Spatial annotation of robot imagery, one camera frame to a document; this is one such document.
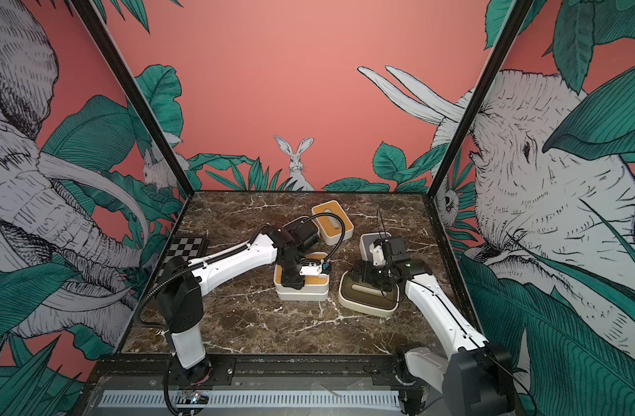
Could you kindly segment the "grey lid white tissue box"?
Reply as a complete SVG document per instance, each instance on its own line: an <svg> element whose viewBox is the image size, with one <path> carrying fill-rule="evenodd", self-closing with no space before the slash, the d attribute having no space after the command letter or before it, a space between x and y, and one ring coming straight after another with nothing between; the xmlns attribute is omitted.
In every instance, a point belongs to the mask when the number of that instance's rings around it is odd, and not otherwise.
<svg viewBox="0 0 635 416"><path fill-rule="evenodd" d="M284 287L276 284L277 296L288 302L326 302L329 296L329 285L305 284L301 289Z"/></svg>

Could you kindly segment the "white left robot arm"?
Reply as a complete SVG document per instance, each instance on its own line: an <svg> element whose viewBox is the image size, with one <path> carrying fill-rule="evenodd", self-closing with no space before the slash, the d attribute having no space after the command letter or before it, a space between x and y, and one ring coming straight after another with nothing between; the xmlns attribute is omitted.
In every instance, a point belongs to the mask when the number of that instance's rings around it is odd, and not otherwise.
<svg viewBox="0 0 635 416"><path fill-rule="evenodd" d="M281 268L281 285L300 291L307 277L330 273L330 252L323 258L310 256L319 241L317 226L299 218L286 226L264 225L247 241L189 262L173 259L157 286L156 300L165 320L165 337L180 367L190 372L209 366L201 338L204 315L202 298L222 284L261 266Z"/></svg>

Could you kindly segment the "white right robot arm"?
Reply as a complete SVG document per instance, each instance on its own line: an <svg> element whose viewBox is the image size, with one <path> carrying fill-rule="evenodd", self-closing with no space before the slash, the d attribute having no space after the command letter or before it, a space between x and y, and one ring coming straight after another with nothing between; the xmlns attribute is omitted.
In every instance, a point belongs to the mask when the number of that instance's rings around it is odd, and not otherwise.
<svg viewBox="0 0 635 416"><path fill-rule="evenodd" d="M429 348L400 348L395 378L406 386L428 385L439 391L452 415L502 415L515 410L511 356L466 320L420 260L376 266L359 260L349 275L383 296L396 288L413 303L433 329L445 357Z"/></svg>

